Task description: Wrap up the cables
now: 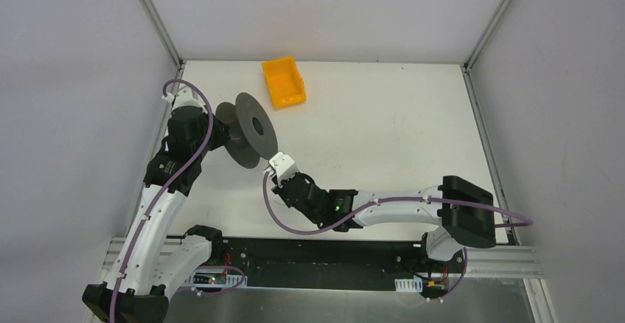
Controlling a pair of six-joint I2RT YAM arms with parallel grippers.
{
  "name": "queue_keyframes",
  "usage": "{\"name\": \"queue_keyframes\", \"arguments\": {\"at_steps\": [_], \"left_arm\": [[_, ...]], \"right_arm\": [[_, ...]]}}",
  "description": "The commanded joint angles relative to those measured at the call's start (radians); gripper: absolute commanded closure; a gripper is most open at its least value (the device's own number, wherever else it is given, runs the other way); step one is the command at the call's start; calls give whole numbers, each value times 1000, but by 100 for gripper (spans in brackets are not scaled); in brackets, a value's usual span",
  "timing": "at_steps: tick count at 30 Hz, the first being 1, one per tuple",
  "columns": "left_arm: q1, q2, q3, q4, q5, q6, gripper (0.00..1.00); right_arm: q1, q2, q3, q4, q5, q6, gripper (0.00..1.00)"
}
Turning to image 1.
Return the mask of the black cable spool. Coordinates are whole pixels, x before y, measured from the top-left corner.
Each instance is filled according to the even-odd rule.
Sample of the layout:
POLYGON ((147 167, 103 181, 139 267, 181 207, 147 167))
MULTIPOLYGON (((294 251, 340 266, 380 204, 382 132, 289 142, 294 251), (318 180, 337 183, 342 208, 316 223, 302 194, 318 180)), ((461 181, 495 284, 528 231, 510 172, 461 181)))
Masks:
POLYGON ((261 159, 268 160, 278 152, 271 120, 251 94, 242 92, 234 104, 219 104, 216 117, 230 127, 230 139, 225 149, 239 166, 253 169, 261 159))

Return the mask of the yellow plastic bin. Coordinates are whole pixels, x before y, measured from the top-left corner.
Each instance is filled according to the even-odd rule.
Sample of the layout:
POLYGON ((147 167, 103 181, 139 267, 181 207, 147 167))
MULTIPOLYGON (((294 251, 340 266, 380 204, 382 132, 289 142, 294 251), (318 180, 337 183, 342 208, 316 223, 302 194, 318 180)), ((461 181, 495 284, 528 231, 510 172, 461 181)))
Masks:
POLYGON ((304 81, 292 56, 262 62, 262 70, 275 109, 307 101, 304 81))

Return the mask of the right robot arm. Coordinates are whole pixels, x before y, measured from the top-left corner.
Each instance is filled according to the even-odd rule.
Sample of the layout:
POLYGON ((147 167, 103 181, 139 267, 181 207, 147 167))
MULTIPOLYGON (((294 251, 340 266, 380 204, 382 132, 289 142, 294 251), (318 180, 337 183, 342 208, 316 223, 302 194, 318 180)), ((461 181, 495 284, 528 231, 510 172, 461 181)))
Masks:
POLYGON ((422 235, 419 264, 437 271, 463 249, 496 246, 495 205, 491 192, 458 176, 444 176, 440 185, 408 192, 323 190, 304 173, 277 181, 266 173, 263 198, 279 196, 298 210, 316 230, 292 229, 282 223, 271 205, 269 214, 283 230, 296 235, 348 232, 384 223, 424 223, 434 230, 422 235))

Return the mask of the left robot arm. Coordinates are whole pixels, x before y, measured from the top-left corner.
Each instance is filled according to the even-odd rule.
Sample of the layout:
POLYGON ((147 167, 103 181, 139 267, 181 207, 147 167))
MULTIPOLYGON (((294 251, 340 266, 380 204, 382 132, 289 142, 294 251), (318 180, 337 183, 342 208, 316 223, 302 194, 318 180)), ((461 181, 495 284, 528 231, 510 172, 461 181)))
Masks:
POLYGON ((226 126, 204 107, 174 108, 167 131, 147 166, 139 211, 122 250, 102 283, 83 292, 82 301, 101 322, 162 322, 171 298, 196 268, 226 261, 222 232, 203 225, 189 228, 177 249, 158 260, 204 156, 228 139, 226 126))

